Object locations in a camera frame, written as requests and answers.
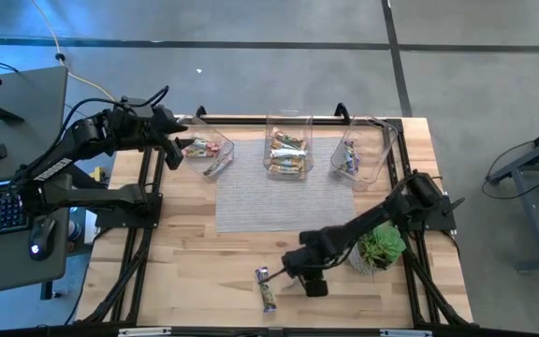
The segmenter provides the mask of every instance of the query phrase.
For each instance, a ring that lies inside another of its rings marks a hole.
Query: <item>desk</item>
[[[0,120],[0,143],[7,148],[7,157],[0,160],[2,182],[10,180],[20,164],[29,164],[42,155],[55,140],[64,115],[67,70],[57,66],[4,74],[0,78],[0,107],[25,120],[13,126]],[[70,181],[61,177],[59,184],[70,187]],[[0,235],[0,290],[64,275],[68,210],[58,210],[53,217],[58,224],[53,233],[55,243],[45,260],[34,261],[28,256],[28,230]]]
[[[427,120],[403,118],[402,122],[412,169],[439,175]],[[235,140],[262,139],[265,130],[262,125],[215,127]],[[313,128],[316,138],[341,137],[342,133],[342,126]],[[138,152],[117,154],[112,188],[137,181],[141,157]],[[153,167],[151,164],[150,180]],[[324,298],[306,298],[300,285],[283,288],[290,279],[280,276],[270,283],[278,310],[271,315],[262,314],[255,269],[268,266],[270,272],[279,270],[282,254],[299,247],[298,233],[216,233],[215,183],[208,183],[186,165],[171,172],[165,169],[160,191],[164,194],[164,205],[160,226],[153,232],[138,316],[140,326],[412,326],[401,259],[388,271],[378,272],[373,277],[358,273],[346,263],[326,271],[330,294]],[[354,193],[357,213],[381,202],[389,191],[388,174],[383,169],[369,191]],[[126,232],[126,229],[112,229],[95,243],[77,319],[90,314],[115,283]],[[471,321],[454,245],[440,233],[428,233],[426,242],[434,282],[458,313]],[[129,284],[124,313],[129,307],[131,290],[132,284]],[[418,292],[422,313],[427,316],[421,285]]]

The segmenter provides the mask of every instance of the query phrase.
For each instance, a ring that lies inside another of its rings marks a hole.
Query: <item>potted plant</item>
[[[394,265],[406,248],[399,230],[385,222],[361,236],[348,259],[353,268],[362,273],[385,271]]]

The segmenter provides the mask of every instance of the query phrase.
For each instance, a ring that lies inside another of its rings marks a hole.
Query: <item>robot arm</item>
[[[405,187],[409,192],[406,195],[402,193]],[[441,210],[442,199],[442,193],[428,174],[414,172],[382,203],[347,224],[301,232],[299,243],[303,246],[283,255],[283,271],[300,279],[307,296],[326,296],[328,284],[322,271],[340,265],[347,257],[342,256],[350,252],[363,234],[388,220],[405,229],[409,223],[423,221],[430,212]]]
[[[113,110],[103,110],[72,124],[47,152],[17,171],[12,187],[26,212],[33,216],[44,215],[70,206],[146,208],[147,195],[137,184],[118,190],[62,190],[47,181],[78,160],[150,146],[164,149],[166,164],[170,169],[176,169],[182,162],[181,149],[188,145],[188,141],[169,140],[168,135],[182,132],[187,127],[179,125],[172,112],[163,106],[150,108],[152,117],[138,117],[128,104],[119,104]]]

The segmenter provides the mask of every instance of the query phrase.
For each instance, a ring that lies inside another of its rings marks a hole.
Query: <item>gray desk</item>
[[[59,132],[64,115],[67,72],[64,67],[0,76],[0,107],[25,119],[8,126],[0,120],[0,143],[7,158],[0,160],[0,182],[9,180],[20,164],[43,154]],[[56,183],[69,187],[67,176]],[[68,210],[53,214],[57,221],[55,245],[43,261],[28,256],[28,231],[0,235],[0,290],[57,279],[66,271]]]

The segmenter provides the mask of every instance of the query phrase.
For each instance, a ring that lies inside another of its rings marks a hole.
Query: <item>white cable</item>
[[[53,32],[53,28],[51,28],[51,23],[49,22],[49,19],[47,19],[47,16],[45,15],[45,13],[43,12],[43,10],[41,9],[41,7],[39,7],[37,4],[36,4],[36,1],[35,0],[30,0],[32,1],[33,5],[35,5],[36,7],[36,10],[38,10],[38,12],[41,14],[41,16],[43,17],[43,20],[45,20],[45,23],[47,24],[47,28],[49,28],[49,31],[51,32],[51,36],[53,37],[53,41],[55,42],[55,48],[57,49],[57,53],[62,53],[62,51],[60,51],[60,44],[59,42],[57,41],[57,36],[55,35],[55,33]],[[74,75],[71,71],[70,71],[70,68],[68,66],[66,66],[66,64],[64,64],[64,60],[60,59],[59,60],[60,62],[60,65],[62,66],[65,66],[66,69],[67,69],[67,74],[70,75],[71,78],[73,79],[76,79],[78,81],[81,81],[81,82],[84,82],[86,84],[89,84],[91,86],[93,86],[94,88],[97,88],[99,89],[103,94],[105,94],[109,99],[111,99],[112,101],[115,101],[116,99],[113,98],[113,96],[105,89],[103,89],[101,86],[91,82],[91,81],[88,81],[80,76],[77,76],[77,75]]]

